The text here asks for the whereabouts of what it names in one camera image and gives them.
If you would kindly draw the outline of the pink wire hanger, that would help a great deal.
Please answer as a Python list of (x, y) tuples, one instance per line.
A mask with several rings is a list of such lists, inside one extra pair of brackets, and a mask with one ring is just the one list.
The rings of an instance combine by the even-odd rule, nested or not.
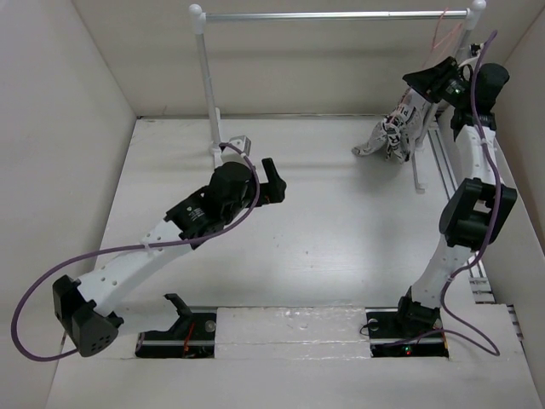
[(434, 28), (432, 42), (427, 52), (425, 60), (421, 64), (421, 68), (429, 68), (432, 65), (439, 63), (439, 61), (446, 55), (448, 51), (451, 51), (452, 44), (457, 39), (459, 31), (462, 29), (462, 23), (456, 23), (449, 31), (444, 32), (441, 35), (441, 24), (446, 20), (447, 12), (449, 8), (445, 8), (438, 19), (438, 22)]

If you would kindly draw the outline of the newspaper print trousers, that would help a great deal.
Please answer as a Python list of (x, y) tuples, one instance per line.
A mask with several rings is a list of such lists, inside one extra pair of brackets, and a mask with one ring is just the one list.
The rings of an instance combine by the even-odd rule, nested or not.
[(352, 153), (365, 157), (385, 148), (386, 160), (393, 159), (400, 164), (409, 161), (422, 134), (429, 107), (429, 102), (408, 88), (393, 111), (376, 124), (369, 139), (353, 147)]

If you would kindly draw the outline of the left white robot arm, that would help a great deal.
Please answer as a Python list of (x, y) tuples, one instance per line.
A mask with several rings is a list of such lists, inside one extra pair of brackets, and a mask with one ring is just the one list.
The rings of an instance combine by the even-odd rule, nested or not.
[(227, 162), (208, 185), (168, 210), (138, 245), (77, 279), (64, 275), (53, 283), (54, 314), (82, 357), (102, 352), (126, 333), (187, 334), (193, 313), (177, 294), (163, 295), (156, 305), (124, 300), (161, 268), (224, 232), (245, 209), (283, 202), (286, 182), (271, 158), (261, 163), (267, 182), (258, 183), (245, 162)]

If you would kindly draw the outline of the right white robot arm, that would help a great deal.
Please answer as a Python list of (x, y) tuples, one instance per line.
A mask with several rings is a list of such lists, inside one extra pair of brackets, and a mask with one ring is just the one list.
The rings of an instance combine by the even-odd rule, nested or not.
[(426, 101), (444, 101), (454, 108), (450, 127), (464, 171), (463, 181), (439, 219), (437, 249), (393, 315), (396, 330), (411, 336), (433, 327), (445, 285), (473, 253), (496, 240), (518, 194), (503, 184), (493, 152), (496, 118), (492, 109), (509, 80), (507, 69), (496, 63), (465, 69), (448, 57), (436, 66), (404, 75), (403, 80)]

